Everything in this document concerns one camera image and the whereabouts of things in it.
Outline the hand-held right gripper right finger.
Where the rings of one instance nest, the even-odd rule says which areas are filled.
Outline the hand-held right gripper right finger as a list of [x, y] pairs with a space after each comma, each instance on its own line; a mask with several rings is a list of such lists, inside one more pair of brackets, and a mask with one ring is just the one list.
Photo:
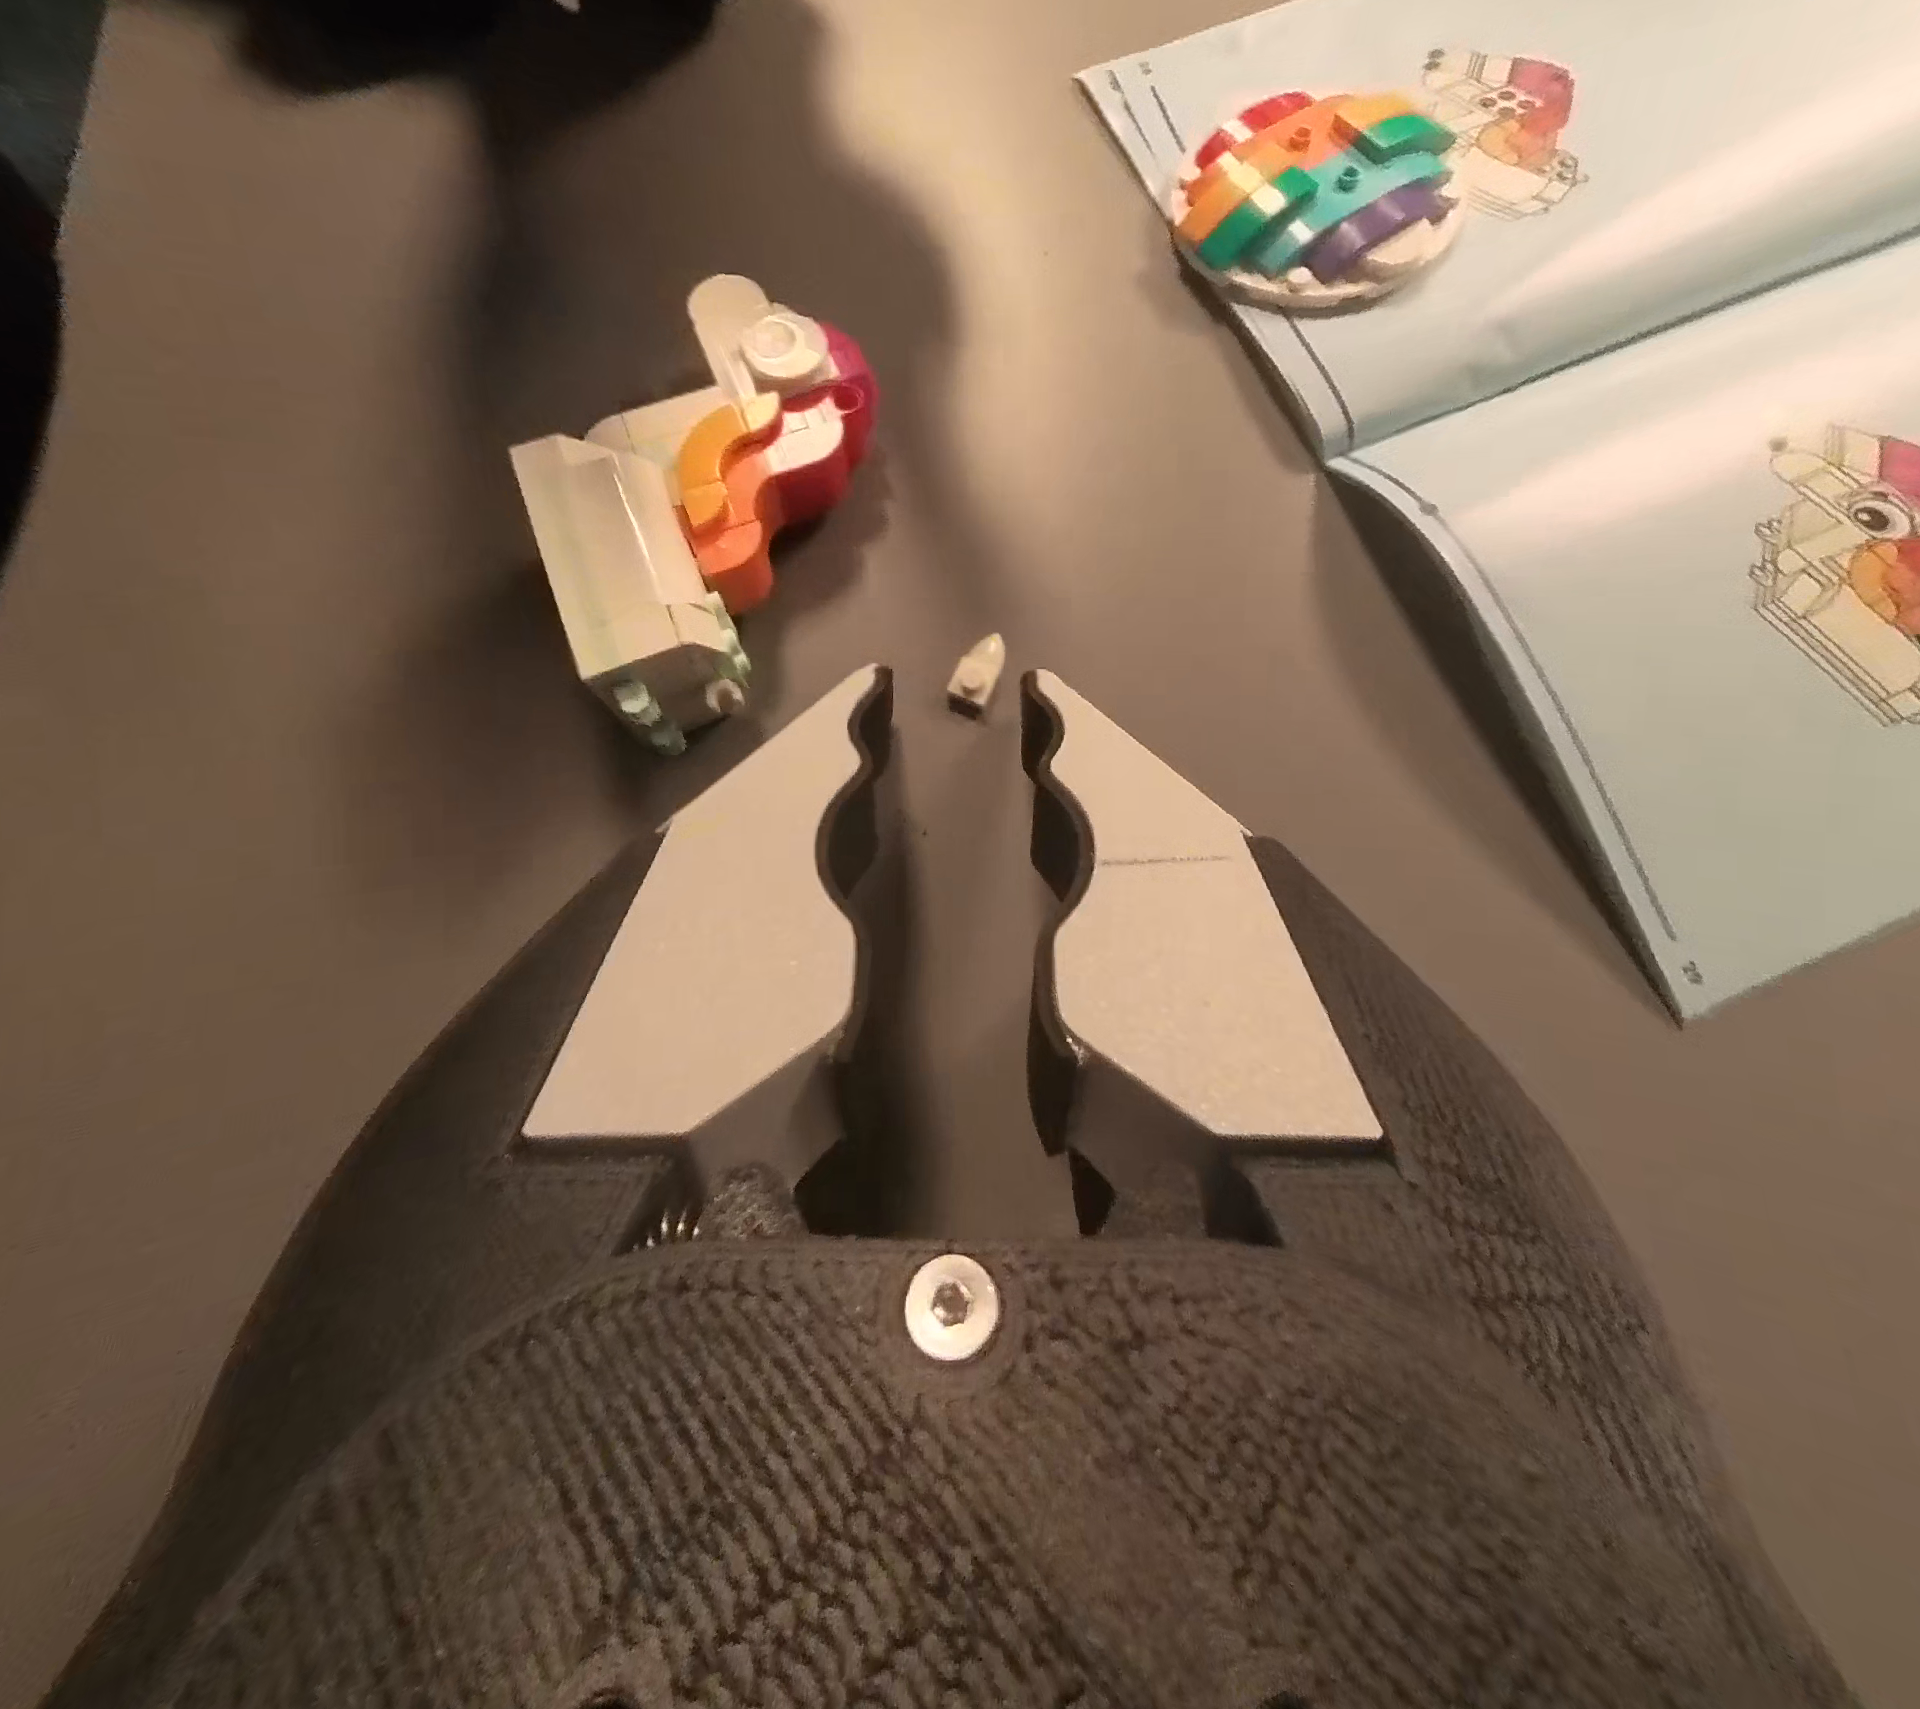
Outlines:
[[1384, 1125], [1244, 824], [1052, 671], [1021, 683], [1036, 1020], [1073, 1152], [1377, 1152]]

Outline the rainbow lego disc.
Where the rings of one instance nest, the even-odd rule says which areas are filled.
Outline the rainbow lego disc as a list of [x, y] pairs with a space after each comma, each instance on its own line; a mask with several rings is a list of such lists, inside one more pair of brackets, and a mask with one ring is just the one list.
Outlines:
[[1371, 306], [1453, 251], [1453, 129], [1405, 92], [1289, 89], [1226, 111], [1177, 164], [1171, 237], [1207, 281], [1280, 311]]

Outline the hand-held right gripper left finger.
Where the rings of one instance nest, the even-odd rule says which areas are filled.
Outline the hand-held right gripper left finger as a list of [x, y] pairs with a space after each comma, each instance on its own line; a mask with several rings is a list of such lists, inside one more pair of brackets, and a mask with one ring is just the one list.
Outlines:
[[867, 1010], [894, 674], [867, 664], [677, 810], [532, 1096], [532, 1151], [826, 1154]]

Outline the lego unicorn model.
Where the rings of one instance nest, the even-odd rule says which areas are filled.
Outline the lego unicorn model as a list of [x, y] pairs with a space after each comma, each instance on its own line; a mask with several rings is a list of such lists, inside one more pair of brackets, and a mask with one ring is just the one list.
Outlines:
[[841, 326], [758, 281], [694, 283], [704, 387], [516, 444], [510, 467], [579, 683], [651, 753], [741, 714], [741, 619], [777, 586], [774, 544], [848, 494], [881, 387]]

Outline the open light blue instruction booklet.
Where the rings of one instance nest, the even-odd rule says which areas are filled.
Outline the open light blue instruction booklet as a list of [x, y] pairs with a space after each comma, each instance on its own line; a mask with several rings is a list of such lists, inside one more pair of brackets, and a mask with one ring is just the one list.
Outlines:
[[[1291, 0], [1074, 81], [1683, 1023], [1917, 921], [1919, 0]], [[1231, 110], [1405, 92], [1453, 251], [1207, 281]]]

